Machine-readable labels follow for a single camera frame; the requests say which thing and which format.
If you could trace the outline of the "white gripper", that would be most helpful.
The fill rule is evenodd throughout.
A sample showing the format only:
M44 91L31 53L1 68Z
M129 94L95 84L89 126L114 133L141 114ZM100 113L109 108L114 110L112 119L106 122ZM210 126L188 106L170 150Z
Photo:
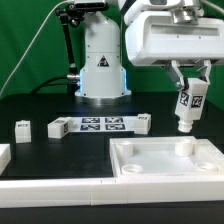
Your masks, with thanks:
M139 11L125 15L129 61L135 66L165 66L178 91L185 87L179 63L197 62L200 79L210 83L211 60L224 63L224 21L199 18L197 25L175 24L168 11Z

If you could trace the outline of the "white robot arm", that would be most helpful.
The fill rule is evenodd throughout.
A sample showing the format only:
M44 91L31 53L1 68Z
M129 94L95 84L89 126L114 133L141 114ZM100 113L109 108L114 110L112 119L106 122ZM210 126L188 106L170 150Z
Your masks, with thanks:
M119 7L126 52L135 66L164 66L177 88L187 82L179 68L202 65L209 76L212 63L224 64L224 20L203 15L203 0L74 0L84 13L86 62L78 97L94 103L130 95L120 64L120 29L102 12Z

